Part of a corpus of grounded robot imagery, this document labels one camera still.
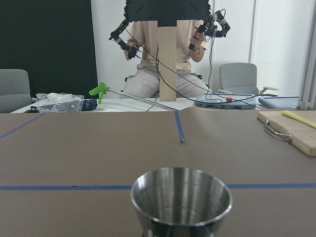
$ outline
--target gray pants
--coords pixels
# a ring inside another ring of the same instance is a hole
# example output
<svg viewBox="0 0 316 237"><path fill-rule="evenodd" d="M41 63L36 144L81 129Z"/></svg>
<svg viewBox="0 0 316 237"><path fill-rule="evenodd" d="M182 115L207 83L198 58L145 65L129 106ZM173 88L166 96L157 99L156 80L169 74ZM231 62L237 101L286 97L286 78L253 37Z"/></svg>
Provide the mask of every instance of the gray pants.
<svg viewBox="0 0 316 237"><path fill-rule="evenodd" d="M178 70L177 73L180 76L177 75L176 90L183 96L194 98L207 92L207 85L192 75L191 71ZM154 95L158 95L159 79L156 67L141 68L134 76L128 77L123 92L140 98L152 98Z"/></svg>

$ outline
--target hand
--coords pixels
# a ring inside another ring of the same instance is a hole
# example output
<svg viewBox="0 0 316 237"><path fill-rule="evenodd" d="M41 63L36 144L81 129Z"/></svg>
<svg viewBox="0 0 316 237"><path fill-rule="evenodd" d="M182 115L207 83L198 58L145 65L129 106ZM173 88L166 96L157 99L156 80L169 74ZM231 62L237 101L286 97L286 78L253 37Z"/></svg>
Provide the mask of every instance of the hand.
<svg viewBox="0 0 316 237"><path fill-rule="evenodd" d="M204 40L204 33L198 33L198 30L196 29L190 38L190 43L193 44L195 48L199 48Z"/></svg>
<svg viewBox="0 0 316 237"><path fill-rule="evenodd" d="M133 42L133 41L129 41L129 42L127 42L127 44L128 44L129 46L138 47L137 44L136 44L135 42ZM128 52L127 52L127 50L124 50L124 54L125 54L126 60L128 61L129 58L128 58Z"/></svg>

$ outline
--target office chair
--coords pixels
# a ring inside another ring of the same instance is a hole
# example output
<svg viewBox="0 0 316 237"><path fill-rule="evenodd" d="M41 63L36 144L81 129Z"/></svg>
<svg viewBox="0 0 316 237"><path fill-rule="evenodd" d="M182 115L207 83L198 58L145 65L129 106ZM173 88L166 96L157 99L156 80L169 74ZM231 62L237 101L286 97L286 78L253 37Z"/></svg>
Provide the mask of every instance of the office chair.
<svg viewBox="0 0 316 237"><path fill-rule="evenodd" d="M0 69L0 113L11 113L32 102L28 73L21 69Z"/></svg>
<svg viewBox="0 0 316 237"><path fill-rule="evenodd" d="M263 95L266 90L277 88L264 86L259 91L257 87L257 67L252 63L228 63L219 68L222 93Z"/></svg>

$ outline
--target yellow pen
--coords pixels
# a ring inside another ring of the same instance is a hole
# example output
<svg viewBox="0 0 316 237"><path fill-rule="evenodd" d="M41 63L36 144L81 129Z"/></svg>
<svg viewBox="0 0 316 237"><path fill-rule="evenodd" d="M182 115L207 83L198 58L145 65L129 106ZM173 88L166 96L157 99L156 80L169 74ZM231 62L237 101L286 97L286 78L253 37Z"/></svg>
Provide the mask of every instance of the yellow pen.
<svg viewBox="0 0 316 237"><path fill-rule="evenodd" d="M292 119L296 119L296 120L298 120L298 121L300 121L300 122L303 122L303 123L305 123L305 124L307 124L307 125L309 125L309 126L312 126L312 127L316 128L316 123L311 122L311 121L309 121L309 120L307 120L307 119L305 119L305 118L302 118L301 116L298 116L297 114L295 114L295 113L293 113L293 112L291 112L291 111L284 110L284 111L282 111L282 113L283 113L284 115L286 115L286 116L292 118Z"/></svg>

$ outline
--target black backdrop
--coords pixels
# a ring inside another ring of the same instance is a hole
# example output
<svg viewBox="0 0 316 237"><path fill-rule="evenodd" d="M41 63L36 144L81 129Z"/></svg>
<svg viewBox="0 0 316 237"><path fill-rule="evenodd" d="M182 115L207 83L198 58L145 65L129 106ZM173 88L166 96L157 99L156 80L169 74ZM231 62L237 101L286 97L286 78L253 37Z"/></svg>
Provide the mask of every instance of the black backdrop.
<svg viewBox="0 0 316 237"><path fill-rule="evenodd" d="M31 96L91 98L97 86L90 0L0 0L0 69L24 69Z"/></svg>

